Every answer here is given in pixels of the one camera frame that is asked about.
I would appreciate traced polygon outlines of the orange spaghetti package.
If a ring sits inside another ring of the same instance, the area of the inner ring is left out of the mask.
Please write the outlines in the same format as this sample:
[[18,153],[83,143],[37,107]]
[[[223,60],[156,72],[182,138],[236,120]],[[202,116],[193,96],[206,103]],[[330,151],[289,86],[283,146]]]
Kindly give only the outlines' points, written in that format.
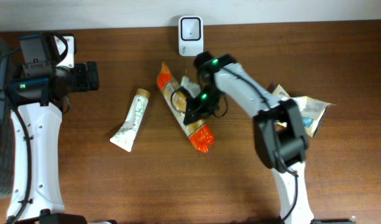
[[180,86],[180,83],[174,78],[168,65],[162,62],[160,73],[157,76],[157,86],[193,147],[200,152],[207,153],[208,148],[214,144],[213,132],[203,119],[189,125],[183,124],[186,99],[190,94]]

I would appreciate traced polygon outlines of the white tube with brown cap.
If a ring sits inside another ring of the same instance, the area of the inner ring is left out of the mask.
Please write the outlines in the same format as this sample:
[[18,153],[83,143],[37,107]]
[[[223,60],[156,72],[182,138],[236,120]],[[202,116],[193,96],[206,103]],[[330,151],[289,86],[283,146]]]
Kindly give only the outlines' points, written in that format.
[[129,108],[126,120],[110,139],[110,142],[121,149],[131,152],[149,102],[150,93],[138,88]]

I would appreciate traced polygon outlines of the cream snack bag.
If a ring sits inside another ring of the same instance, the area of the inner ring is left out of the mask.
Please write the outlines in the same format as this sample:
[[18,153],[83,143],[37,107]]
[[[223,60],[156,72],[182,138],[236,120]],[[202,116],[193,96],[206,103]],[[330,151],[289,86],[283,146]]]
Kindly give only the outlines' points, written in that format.
[[297,103],[306,134],[312,138],[315,137],[323,122],[326,109],[334,106],[334,104],[316,100],[309,96],[291,97],[281,85],[276,85],[273,88],[272,95],[281,100],[293,99]]

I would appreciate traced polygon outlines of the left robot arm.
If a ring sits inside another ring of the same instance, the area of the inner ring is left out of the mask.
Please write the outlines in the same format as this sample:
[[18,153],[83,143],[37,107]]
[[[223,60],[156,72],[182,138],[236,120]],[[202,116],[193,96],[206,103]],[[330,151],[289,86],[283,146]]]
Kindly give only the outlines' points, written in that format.
[[58,137],[71,92],[99,88],[95,62],[74,63],[73,34],[42,32],[20,38],[24,64],[8,81],[14,127],[14,183],[7,223],[86,223],[66,213],[58,176]]

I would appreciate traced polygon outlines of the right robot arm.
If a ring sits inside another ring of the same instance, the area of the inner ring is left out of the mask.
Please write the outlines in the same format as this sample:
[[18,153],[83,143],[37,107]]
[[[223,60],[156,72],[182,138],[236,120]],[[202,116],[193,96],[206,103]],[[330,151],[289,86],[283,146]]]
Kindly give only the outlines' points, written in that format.
[[253,121],[255,151],[275,179],[281,223],[313,223],[305,184],[309,139],[296,101],[273,96],[229,54],[202,52],[194,66],[204,85],[187,98],[184,124],[213,116],[220,99],[231,97]]

